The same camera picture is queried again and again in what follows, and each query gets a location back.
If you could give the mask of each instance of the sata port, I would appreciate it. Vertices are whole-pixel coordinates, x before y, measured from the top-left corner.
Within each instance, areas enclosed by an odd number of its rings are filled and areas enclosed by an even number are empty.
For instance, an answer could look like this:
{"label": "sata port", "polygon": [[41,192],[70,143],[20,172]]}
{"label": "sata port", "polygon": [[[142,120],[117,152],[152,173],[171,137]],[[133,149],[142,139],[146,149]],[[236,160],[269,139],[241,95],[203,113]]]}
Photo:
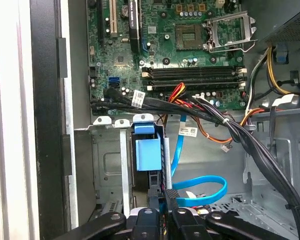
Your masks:
{"label": "sata port", "polygon": [[110,76],[108,78],[109,87],[118,88],[120,86],[120,77]]}
{"label": "sata port", "polygon": [[112,88],[119,88],[120,87],[120,83],[117,83],[117,82],[109,82],[109,87],[112,87]]}

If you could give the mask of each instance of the cable label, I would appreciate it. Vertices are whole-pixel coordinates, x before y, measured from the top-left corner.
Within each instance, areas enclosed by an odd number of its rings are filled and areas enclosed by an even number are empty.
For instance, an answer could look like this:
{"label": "cable label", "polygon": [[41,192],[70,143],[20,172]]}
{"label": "cable label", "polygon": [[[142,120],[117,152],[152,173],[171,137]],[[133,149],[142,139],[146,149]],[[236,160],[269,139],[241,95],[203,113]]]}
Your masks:
{"label": "cable label", "polygon": [[134,90],[131,106],[141,109],[145,96],[145,92]]}
{"label": "cable label", "polygon": [[196,138],[198,133],[198,128],[196,127],[189,127],[189,126],[180,126],[179,128],[179,135],[188,136]]}

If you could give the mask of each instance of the blue plastic tab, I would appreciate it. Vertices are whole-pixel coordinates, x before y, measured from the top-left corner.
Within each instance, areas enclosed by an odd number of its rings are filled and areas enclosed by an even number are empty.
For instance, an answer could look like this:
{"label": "blue plastic tab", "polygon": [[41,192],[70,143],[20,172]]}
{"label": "blue plastic tab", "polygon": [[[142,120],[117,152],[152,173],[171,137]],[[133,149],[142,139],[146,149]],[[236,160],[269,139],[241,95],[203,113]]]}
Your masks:
{"label": "blue plastic tab", "polygon": [[150,123],[137,123],[134,125],[134,134],[155,134],[155,126]]}
{"label": "blue plastic tab", "polygon": [[135,141],[136,170],[155,171],[162,169],[161,139],[143,139]]}
{"label": "blue plastic tab", "polygon": [[172,185],[173,189],[179,190],[179,189],[185,189],[189,187],[196,186],[198,184],[203,183],[218,183],[222,184],[222,188],[210,195],[200,198],[182,198],[178,197],[176,198],[176,202],[178,203],[179,207],[195,207],[195,206],[201,206],[201,205],[209,205],[213,204],[214,202],[220,200],[224,195],[227,194],[228,190],[228,184],[227,181],[221,177],[221,176],[215,176],[215,175],[207,175],[207,176],[200,176],[191,180],[186,180],[178,183],[174,183]]}

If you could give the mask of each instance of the cable tie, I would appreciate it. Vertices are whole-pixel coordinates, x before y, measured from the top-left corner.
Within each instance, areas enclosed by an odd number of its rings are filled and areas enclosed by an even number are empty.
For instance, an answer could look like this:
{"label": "cable tie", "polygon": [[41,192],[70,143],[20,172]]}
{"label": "cable tie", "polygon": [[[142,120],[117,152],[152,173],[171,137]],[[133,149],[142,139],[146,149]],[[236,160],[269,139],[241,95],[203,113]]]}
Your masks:
{"label": "cable tie", "polygon": [[229,121],[229,118],[225,118],[223,121],[222,121],[222,124],[225,124],[226,122],[228,122]]}
{"label": "cable tie", "polygon": [[290,204],[285,205],[285,209],[287,210],[300,210],[300,205],[292,206]]}

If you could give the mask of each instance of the yellow cable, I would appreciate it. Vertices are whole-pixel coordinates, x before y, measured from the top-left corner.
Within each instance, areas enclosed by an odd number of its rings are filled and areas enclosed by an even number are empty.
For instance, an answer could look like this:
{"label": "yellow cable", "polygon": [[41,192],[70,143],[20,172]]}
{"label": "yellow cable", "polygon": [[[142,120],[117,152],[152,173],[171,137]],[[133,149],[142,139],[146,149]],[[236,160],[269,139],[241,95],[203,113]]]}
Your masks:
{"label": "yellow cable", "polygon": [[273,52],[272,52],[272,47],[268,48],[268,52],[267,52],[267,59],[266,59],[266,64],[267,64],[267,68],[268,68],[268,73],[269,73],[269,77],[270,77],[270,81],[272,82],[273,86],[282,94],[291,94],[290,91],[284,90],[282,89],[276,81],[275,75],[274,75],[274,70],[273,70],[273,62],[272,62],[272,58],[273,58]]}

